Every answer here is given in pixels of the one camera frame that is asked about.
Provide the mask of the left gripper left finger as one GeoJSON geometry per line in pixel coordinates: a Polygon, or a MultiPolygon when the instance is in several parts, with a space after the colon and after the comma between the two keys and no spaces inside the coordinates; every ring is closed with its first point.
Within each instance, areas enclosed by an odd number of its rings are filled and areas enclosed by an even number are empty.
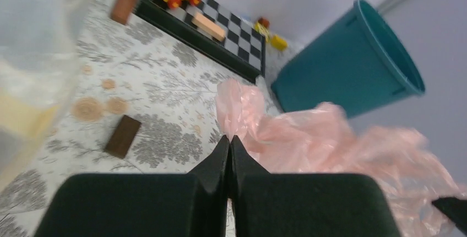
{"type": "Polygon", "coordinates": [[[224,236],[230,142],[186,174],[78,174],[57,190],[36,236],[224,236]]]}

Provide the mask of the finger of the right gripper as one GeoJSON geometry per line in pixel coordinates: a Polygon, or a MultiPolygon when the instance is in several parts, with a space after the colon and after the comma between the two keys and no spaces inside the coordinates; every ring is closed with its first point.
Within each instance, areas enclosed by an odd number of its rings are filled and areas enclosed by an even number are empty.
{"type": "Polygon", "coordinates": [[[456,197],[441,197],[432,205],[446,215],[464,235],[466,235],[466,200],[456,197]]]}

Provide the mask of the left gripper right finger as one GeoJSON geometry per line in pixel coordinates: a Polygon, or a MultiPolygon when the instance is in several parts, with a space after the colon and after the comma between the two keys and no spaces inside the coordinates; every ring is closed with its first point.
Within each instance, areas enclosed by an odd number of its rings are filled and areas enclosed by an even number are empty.
{"type": "Polygon", "coordinates": [[[399,236],[387,200],[363,174],[272,174],[230,144],[237,236],[399,236]]]}

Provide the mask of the pink trash bag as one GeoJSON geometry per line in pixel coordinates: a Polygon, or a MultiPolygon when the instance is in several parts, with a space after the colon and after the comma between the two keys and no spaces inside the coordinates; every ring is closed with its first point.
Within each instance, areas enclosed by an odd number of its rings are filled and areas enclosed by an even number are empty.
{"type": "Polygon", "coordinates": [[[440,197],[466,199],[413,128],[372,126],[356,134],[344,110],[324,102],[280,114],[267,109],[266,85],[234,79],[218,84],[217,120],[229,138],[238,136],[248,154],[272,173],[358,173],[375,179],[389,201],[403,236],[446,236],[454,224],[432,206],[440,197]]]}

